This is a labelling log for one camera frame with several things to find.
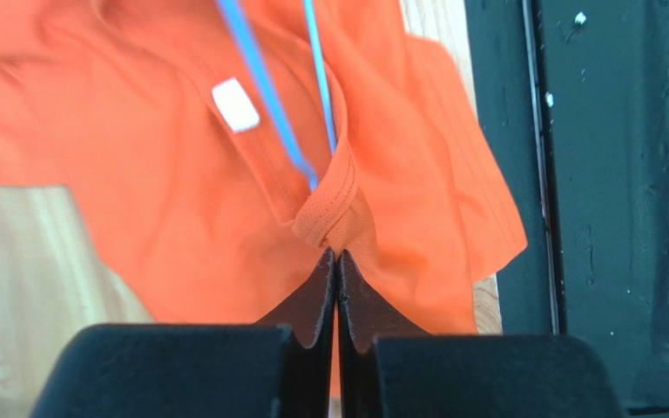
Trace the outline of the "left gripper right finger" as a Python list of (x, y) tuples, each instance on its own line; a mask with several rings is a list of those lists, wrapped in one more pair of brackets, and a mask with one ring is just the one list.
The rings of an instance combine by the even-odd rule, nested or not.
[(432, 335), (339, 261), (346, 417), (620, 417), (591, 347), (557, 335)]

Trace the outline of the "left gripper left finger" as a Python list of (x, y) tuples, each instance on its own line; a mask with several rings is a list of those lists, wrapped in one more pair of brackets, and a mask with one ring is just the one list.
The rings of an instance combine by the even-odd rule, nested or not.
[(64, 347), (35, 417), (325, 417), (336, 259), (251, 325), (98, 324)]

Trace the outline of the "orange t-shirt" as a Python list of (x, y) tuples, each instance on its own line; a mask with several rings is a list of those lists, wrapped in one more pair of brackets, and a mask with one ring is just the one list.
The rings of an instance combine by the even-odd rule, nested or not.
[(289, 159), (211, 1), (0, 1), (0, 185), (66, 185), (104, 263), (164, 322), (251, 323), (322, 252), (435, 334), (527, 245), (438, 42), (397, 1), (245, 1), (295, 138)]

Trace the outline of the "light blue wire hanger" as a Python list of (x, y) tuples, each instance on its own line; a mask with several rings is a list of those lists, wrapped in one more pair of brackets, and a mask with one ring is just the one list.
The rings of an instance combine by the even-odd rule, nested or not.
[[(320, 32), (312, 0), (303, 0), (305, 23), (312, 50), (312, 59), (321, 107), (328, 136), (328, 145), (331, 152), (336, 151), (337, 137), (335, 132), (334, 111), (332, 98), (328, 85), (328, 76), (325, 68), (323, 50), (321, 46)], [(262, 102), (273, 122), (274, 128), (279, 135), (281, 144), (289, 157), (294, 168), (301, 173), (308, 182), (310, 191), (314, 191), (319, 184), (319, 179), (313, 166), (304, 156), (289, 118), (284, 110), (283, 103), (274, 87), (271, 72), (265, 64), (257, 37), (248, 22), (240, 2), (235, 0), (219, 0), (217, 8), (232, 35), (240, 54), (243, 57), (247, 69), (257, 87)]]

